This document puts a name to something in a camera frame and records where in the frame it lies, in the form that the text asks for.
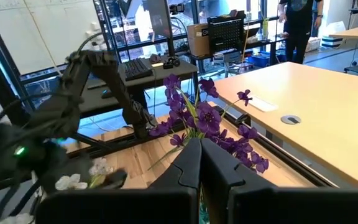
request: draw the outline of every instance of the cardboard box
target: cardboard box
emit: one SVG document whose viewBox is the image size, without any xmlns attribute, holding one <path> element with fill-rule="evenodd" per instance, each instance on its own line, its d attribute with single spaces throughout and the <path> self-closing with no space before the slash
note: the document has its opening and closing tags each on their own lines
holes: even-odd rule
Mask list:
<svg viewBox="0 0 358 224">
<path fill-rule="evenodd" d="M 192 55 L 209 55 L 208 24 L 195 24 L 187 27 L 187 38 Z"/>
</svg>

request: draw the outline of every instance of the whiteboard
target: whiteboard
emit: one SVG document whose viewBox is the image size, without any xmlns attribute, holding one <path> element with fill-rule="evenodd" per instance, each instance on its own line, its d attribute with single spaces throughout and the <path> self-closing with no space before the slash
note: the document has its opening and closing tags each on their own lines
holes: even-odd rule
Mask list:
<svg viewBox="0 0 358 224">
<path fill-rule="evenodd" d="M 25 1 L 57 65 L 100 30 L 92 0 Z M 0 0 L 0 35 L 22 75 L 53 66 L 24 0 Z"/>
</svg>

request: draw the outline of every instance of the computer mouse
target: computer mouse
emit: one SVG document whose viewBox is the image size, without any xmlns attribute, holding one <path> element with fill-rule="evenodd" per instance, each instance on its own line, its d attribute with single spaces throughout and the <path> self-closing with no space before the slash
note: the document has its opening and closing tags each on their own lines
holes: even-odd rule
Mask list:
<svg viewBox="0 0 358 224">
<path fill-rule="evenodd" d="M 102 93 L 102 99 L 107 99 L 113 97 L 113 94 L 109 90 L 104 90 Z"/>
</svg>

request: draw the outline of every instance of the black t-shirt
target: black t-shirt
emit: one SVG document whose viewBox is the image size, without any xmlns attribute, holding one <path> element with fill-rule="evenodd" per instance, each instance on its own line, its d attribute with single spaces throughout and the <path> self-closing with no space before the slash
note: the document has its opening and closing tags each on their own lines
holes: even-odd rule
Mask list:
<svg viewBox="0 0 358 224">
<path fill-rule="evenodd" d="M 310 31 L 313 1 L 320 2 L 321 0 L 280 0 L 280 4 L 287 4 L 287 21 L 285 24 L 287 32 L 293 28 Z"/>
</svg>

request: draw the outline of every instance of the keyboard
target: keyboard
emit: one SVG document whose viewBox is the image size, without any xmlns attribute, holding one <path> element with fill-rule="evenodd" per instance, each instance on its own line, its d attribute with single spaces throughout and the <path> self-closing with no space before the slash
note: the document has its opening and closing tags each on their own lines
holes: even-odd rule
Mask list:
<svg viewBox="0 0 358 224">
<path fill-rule="evenodd" d="M 125 62 L 122 64 L 122 66 L 124 67 L 126 81 L 136 80 L 138 78 L 144 78 L 153 75 L 153 71 L 147 68 L 140 58 Z"/>
</svg>

